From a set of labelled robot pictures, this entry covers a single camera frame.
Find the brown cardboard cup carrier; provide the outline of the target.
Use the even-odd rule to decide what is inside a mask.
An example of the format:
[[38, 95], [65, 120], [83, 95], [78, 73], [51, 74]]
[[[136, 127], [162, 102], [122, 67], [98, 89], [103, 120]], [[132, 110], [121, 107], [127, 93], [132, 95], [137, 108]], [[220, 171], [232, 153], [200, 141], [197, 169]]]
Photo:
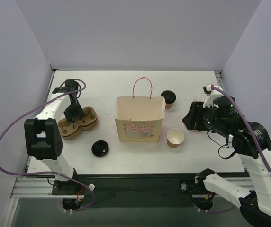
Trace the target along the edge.
[[62, 139], [73, 140], [82, 131], [90, 131], [98, 124], [98, 116], [92, 107], [83, 108], [83, 112], [84, 116], [81, 119], [69, 122], [66, 118], [63, 118], [58, 122], [58, 129]]

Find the black plastic cup lid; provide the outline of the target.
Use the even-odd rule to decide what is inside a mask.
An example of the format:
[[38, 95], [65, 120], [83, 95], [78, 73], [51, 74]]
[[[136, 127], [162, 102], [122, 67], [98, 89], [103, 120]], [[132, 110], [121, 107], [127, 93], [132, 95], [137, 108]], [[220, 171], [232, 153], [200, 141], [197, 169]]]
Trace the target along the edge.
[[91, 147], [91, 152], [96, 157], [105, 156], [108, 153], [108, 151], [109, 151], [108, 143], [104, 140], [96, 141]]

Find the pink paper gift bag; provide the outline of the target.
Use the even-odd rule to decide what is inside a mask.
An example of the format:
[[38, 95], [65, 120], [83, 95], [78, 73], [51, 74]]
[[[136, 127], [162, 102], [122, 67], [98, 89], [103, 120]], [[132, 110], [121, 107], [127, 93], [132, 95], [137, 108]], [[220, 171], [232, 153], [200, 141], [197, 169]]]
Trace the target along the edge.
[[120, 142], [158, 142], [165, 116], [166, 102], [162, 96], [153, 96], [150, 83], [148, 96], [135, 95], [136, 83], [131, 96], [117, 97], [114, 119]]

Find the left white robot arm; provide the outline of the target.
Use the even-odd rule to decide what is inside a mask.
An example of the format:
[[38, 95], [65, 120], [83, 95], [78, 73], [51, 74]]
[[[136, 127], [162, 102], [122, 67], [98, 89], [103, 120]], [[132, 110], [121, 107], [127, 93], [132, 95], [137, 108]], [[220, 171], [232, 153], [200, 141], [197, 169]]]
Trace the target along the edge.
[[51, 103], [24, 123], [27, 154], [44, 163], [51, 172], [57, 172], [58, 185], [69, 194], [79, 191], [80, 182], [76, 180], [75, 169], [62, 155], [63, 141], [57, 121], [65, 115], [69, 123], [74, 123], [85, 115], [78, 101], [80, 90], [76, 79], [67, 79], [53, 90]]

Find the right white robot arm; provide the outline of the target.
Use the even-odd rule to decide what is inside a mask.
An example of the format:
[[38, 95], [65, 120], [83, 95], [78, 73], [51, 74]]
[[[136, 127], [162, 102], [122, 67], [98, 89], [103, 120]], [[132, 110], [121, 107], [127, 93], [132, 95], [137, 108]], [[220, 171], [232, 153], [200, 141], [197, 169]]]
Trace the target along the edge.
[[238, 155], [253, 183], [253, 190], [247, 190], [207, 168], [195, 175], [195, 190], [231, 202], [254, 227], [271, 227], [271, 140], [267, 130], [247, 121], [235, 99], [225, 96], [215, 98], [210, 105], [192, 102], [182, 122], [189, 131], [211, 131], [224, 137], [226, 146], [233, 149], [226, 159]]

